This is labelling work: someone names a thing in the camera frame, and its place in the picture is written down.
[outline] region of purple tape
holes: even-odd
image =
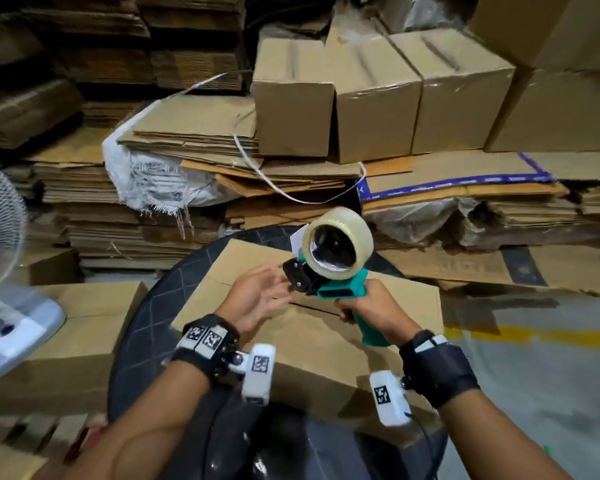
[[[447,187],[456,187],[460,185],[475,185],[475,184],[519,184],[524,182],[554,182],[555,178],[551,173],[542,169],[535,161],[531,160],[528,155],[519,153],[520,158],[528,163],[536,173],[513,173],[499,175],[479,175],[476,177],[461,177],[449,178],[447,180],[438,180],[428,184],[412,185],[400,189],[390,189],[383,192],[372,193],[369,190],[367,179],[365,178],[357,186],[358,197],[360,201],[377,200],[380,198],[396,197],[398,195],[407,195],[417,192],[425,192],[430,190],[444,189]]]

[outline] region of hand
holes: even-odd
[[[386,286],[378,280],[366,280],[367,294],[361,298],[337,299],[341,310],[353,310],[362,319],[399,347],[414,338],[422,327],[398,305]]]
[[[281,265],[258,266],[236,278],[216,315],[232,323],[243,335],[291,303],[292,296],[293,289]]]

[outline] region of white sensor device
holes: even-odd
[[[378,371],[369,376],[369,382],[380,422],[384,426],[396,428],[412,421],[411,408],[404,396],[400,378],[391,371]]]
[[[276,348],[269,344],[256,344],[250,353],[236,352],[229,370],[244,376],[242,380],[242,399],[247,403],[266,406],[271,395],[273,364],[276,360]]]

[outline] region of electric fan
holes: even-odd
[[[8,282],[20,259],[26,225],[24,202],[0,171],[0,376],[51,337],[65,319],[53,300]]]

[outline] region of person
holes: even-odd
[[[406,355],[414,357],[413,349],[409,353],[409,343],[424,331],[401,309],[382,282],[368,280],[365,286],[366,296],[337,300],[336,306],[359,313],[387,341],[400,347],[401,355],[407,349]],[[230,329],[233,333],[245,335],[264,319],[286,307],[291,302],[292,293],[280,266],[252,269],[236,279],[224,302],[213,315],[220,317],[219,323],[224,328],[214,328],[218,326],[214,322],[215,324],[210,325],[210,330]],[[183,340],[187,336],[195,336],[197,323],[199,322],[192,323],[193,328],[189,328],[192,334],[185,332]],[[176,350],[174,360],[147,391],[108,428],[96,446],[81,455],[74,465],[63,472],[62,478],[158,478],[180,443],[185,426],[192,418],[200,398],[209,391],[210,376],[212,377],[206,366],[196,366],[194,360],[179,356],[178,350],[181,347]],[[455,391],[452,393],[455,394],[453,397],[436,406],[472,480],[571,478],[484,395],[477,386],[477,381],[465,380],[464,386]],[[439,399],[429,400],[435,403]]]

